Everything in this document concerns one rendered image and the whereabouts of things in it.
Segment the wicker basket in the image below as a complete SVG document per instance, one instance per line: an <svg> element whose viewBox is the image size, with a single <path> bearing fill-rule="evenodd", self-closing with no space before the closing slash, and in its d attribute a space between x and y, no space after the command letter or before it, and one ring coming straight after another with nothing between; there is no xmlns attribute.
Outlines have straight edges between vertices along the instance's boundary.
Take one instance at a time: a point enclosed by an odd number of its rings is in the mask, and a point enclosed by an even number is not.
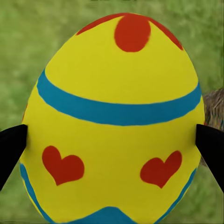
<svg viewBox="0 0 224 224"><path fill-rule="evenodd" d="M210 126L224 133L224 88L211 90L203 96L205 126ZM208 168L201 156L200 164Z"/></svg>

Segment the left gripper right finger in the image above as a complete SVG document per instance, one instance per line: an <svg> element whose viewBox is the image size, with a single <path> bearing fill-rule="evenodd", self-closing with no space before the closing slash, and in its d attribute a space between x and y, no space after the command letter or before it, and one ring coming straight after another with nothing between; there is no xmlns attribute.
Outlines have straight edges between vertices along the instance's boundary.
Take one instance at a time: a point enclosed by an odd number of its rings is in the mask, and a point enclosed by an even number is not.
<svg viewBox="0 0 224 224"><path fill-rule="evenodd" d="M224 133L219 129L197 124L196 146L224 193Z"/></svg>

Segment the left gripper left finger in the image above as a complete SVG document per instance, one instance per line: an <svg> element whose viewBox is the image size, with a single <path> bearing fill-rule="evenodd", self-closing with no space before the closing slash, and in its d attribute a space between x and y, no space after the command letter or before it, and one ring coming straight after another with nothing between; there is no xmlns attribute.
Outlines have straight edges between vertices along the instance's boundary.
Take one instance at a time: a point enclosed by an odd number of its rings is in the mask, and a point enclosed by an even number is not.
<svg viewBox="0 0 224 224"><path fill-rule="evenodd" d="M0 132L0 192L26 147L25 124Z"/></svg>

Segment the easter egg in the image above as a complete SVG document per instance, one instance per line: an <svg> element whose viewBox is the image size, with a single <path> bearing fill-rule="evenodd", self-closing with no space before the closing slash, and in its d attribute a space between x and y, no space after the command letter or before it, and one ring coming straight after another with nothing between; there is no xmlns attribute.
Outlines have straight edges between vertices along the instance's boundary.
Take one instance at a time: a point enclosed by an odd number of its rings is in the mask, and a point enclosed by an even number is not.
<svg viewBox="0 0 224 224"><path fill-rule="evenodd" d="M176 37L140 14L106 16L53 56L27 103L21 177L51 224L157 224L201 159L194 66Z"/></svg>

